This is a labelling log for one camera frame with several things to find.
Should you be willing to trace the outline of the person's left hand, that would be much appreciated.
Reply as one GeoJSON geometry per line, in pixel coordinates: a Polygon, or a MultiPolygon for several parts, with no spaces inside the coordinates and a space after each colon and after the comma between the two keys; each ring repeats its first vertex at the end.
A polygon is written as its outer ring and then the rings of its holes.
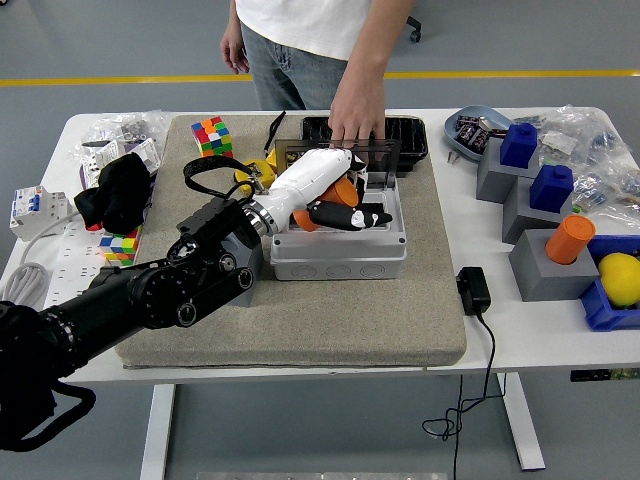
{"type": "Polygon", "coordinates": [[[339,96],[329,115],[331,145],[346,148],[355,141],[385,139],[384,97],[339,96]]]}

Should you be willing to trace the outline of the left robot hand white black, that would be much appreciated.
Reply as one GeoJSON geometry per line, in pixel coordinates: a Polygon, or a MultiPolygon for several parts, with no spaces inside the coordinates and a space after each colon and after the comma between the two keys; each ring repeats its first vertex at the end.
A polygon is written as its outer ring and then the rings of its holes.
{"type": "Polygon", "coordinates": [[[365,162],[351,151],[311,149],[279,174],[266,194],[254,197],[247,214],[254,217],[252,222],[256,231],[266,236],[282,232],[295,211],[307,212],[315,225],[345,231],[360,231],[390,223],[393,220],[391,214],[366,211],[357,200],[344,204],[321,198],[350,172],[363,181],[367,179],[365,162]]]}

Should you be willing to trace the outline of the person's right hand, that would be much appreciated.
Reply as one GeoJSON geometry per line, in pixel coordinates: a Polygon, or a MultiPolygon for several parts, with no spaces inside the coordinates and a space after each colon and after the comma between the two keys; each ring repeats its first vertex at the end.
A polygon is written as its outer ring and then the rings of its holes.
{"type": "Polygon", "coordinates": [[[241,27],[229,24],[220,42],[222,60],[234,74],[248,74],[249,61],[246,55],[241,27]]]}

